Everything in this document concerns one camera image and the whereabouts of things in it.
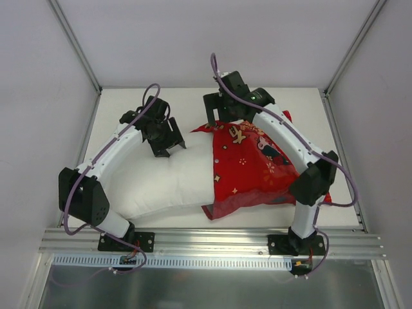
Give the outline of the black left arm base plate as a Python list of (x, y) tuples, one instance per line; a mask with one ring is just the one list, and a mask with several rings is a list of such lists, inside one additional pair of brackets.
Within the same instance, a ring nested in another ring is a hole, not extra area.
[(100, 236), (97, 250), (100, 252), (131, 252), (134, 250), (130, 245), (139, 247), (142, 251), (152, 253), (155, 244), (154, 232), (134, 231), (125, 238), (121, 238), (121, 242), (107, 236)]

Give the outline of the white pillow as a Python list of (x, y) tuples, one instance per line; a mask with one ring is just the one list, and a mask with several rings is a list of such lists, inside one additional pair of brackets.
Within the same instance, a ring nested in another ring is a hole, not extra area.
[(168, 157), (156, 158), (148, 143), (134, 149), (111, 175), (104, 190), (111, 210), (129, 221), (214, 202), (213, 135), (183, 136)]

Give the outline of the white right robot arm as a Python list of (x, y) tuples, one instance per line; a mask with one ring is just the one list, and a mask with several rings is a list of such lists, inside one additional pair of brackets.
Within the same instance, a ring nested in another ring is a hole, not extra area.
[(241, 89), (241, 100), (210, 93), (203, 96), (207, 123), (199, 132), (211, 133), (214, 201), (206, 214), (220, 218), (240, 207), (291, 203), (294, 218), (288, 234), (275, 242), (282, 254), (306, 254), (317, 233), (317, 204), (325, 201), (334, 182), (334, 151), (308, 150), (296, 137), (290, 118), (263, 88)]

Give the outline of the red patterned pillowcase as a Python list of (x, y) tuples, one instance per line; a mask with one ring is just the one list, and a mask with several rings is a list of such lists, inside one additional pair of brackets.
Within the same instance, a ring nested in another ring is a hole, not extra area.
[(289, 186), (299, 175), (263, 130), (248, 121), (217, 121), (195, 131), (212, 139), (214, 199), (202, 207), (208, 219), (220, 219), (242, 207), (296, 203)]

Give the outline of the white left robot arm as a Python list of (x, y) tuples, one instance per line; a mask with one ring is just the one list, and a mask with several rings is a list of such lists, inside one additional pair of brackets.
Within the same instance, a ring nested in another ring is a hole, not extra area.
[(156, 158), (168, 158), (168, 150), (185, 142), (170, 105), (154, 96), (134, 111), (122, 115), (112, 137), (91, 159), (75, 169), (65, 167), (59, 173), (59, 209), (63, 222), (77, 218), (85, 226), (112, 235), (112, 244), (121, 251), (133, 247), (134, 225), (111, 210), (104, 185), (122, 161), (147, 142)]

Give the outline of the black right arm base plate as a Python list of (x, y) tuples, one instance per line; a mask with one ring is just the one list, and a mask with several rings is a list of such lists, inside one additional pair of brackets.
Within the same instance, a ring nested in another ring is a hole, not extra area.
[(270, 255), (285, 256), (323, 256), (326, 254), (324, 238), (320, 235), (301, 239), (288, 234), (270, 234), (267, 236)]

